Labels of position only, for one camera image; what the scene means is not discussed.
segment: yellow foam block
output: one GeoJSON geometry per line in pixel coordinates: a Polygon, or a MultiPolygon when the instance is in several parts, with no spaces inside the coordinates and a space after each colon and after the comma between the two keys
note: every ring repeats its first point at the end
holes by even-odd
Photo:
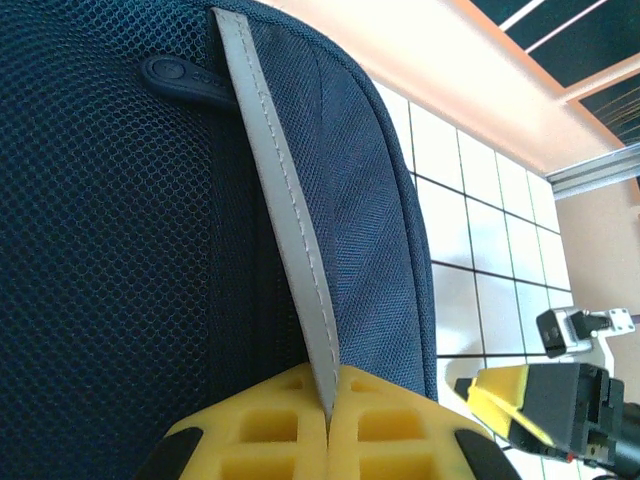
{"type": "Polygon", "coordinates": [[[181,480],[474,479],[454,432],[475,422],[353,367],[340,371],[328,443],[308,364],[174,425],[203,431],[181,480]]]}
{"type": "Polygon", "coordinates": [[[511,422],[516,421],[542,443],[553,446],[551,437],[521,413],[528,375],[528,365],[480,370],[469,388],[467,405],[504,439],[509,438],[511,422]]]}
{"type": "Polygon", "coordinates": [[[354,367],[340,369],[330,480],[475,479],[454,433],[477,423],[354,367]]]}

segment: white tile wall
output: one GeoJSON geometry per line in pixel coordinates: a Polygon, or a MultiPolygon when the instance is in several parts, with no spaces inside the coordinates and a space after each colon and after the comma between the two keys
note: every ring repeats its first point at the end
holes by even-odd
{"type": "MultiPolygon", "coordinates": [[[[457,378],[485,365],[555,362],[543,354],[536,317],[573,299],[553,193],[541,177],[379,88],[414,172],[433,259],[439,401],[473,419],[453,392],[457,378]]],[[[505,453],[525,480],[600,474],[505,453]]]]}
{"type": "Polygon", "coordinates": [[[558,213],[551,184],[531,172],[528,172],[527,175],[536,223],[554,232],[559,232],[558,213]]]}
{"type": "Polygon", "coordinates": [[[455,127],[411,105],[416,173],[462,191],[462,171],[455,127]]]}
{"type": "Polygon", "coordinates": [[[467,198],[474,268],[512,276],[511,255],[504,213],[467,198]]]}
{"type": "Polygon", "coordinates": [[[496,160],[504,209],[532,222],[534,217],[527,171],[503,155],[496,154],[496,160]]]}
{"type": "Polygon", "coordinates": [[[436,343],[441,355],[482,355],[482,335],[473,272],[433,266],[436,343]]]}
{"type": "Polygon", "coordinates": [[[376,83],[375,86],[378,89],[387,110],[389,111],[389,116],[393,121],[393,126],[396,128],[396,134],[400,141],[400,147],[402,148],[402,154],[404,155],[407,168],[413,172],[413,148],[411,146],[409,102],[406,98],[398,95],[396,92],[390,90],[384,85],[376,83]]]}
{"type": "Polygon", "coordinates": [[[509,214],[506,220],[515,277],[544,284],[536,226],[509,214]]]}
{"type": "Polygon", "coordinates": [[[547,284],[552,287],[570,289],[567,261],[564,257],[560,235],[538,227],[538,240],[540,241],[542,265],[547,284]]]}
{"type": "Polygon", "coordinates": [[[536,318],[549,309],[547,289],[539,285],[516,282],[518,306],[520,307],[520,323],[524,337],[524,350],[529,355],[545,352],[542,339],[538,334],[536,318]]]}
{"type": "Polygon", "coordinates": [[[485,353],[524,353],[515,282],[476,274],[485,353]]]}
{"type": "Polygon", "coordinates": [[[459,193],[418,178],[418,198],[433,260],[472,267],[465,200],[459,193]]]}
{"type": "Polygon", "coordinates": [[[498,166],[493,150],[466,133],[458,132],[465,193],[502,207],[498,166]]]}

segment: reflective strip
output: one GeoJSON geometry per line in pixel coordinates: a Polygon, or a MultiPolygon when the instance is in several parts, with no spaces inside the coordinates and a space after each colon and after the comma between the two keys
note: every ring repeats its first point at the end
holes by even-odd
{"type": "Polygon", "coordinates": [[[219,8],[213,11],[328,422],[340,356],[320,248],[247,19],[219,8]]]}

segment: black rubber zipper pull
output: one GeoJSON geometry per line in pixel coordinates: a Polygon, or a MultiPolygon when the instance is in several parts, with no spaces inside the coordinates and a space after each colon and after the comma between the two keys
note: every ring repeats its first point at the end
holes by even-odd
{"type": "Polygon", "coordinates": [[[238,102],[229,80],[178,57],[160,55],[140,65],[147,87],[169,98],[235,110],[238,102]]]}

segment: navy blue backpack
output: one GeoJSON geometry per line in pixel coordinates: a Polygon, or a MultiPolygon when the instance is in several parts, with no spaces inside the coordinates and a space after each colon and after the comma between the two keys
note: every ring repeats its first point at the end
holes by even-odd
{"type": "Polygon", "coordinates": [[[351,58],[249,1],[0,0],[2,479],[131,478],[177,420],[306,359],[212,6],[249,20],[343,363],[436,398],[425,228],[351,58]],[[222,93],[145,80],[159,55],[222,93]]]}

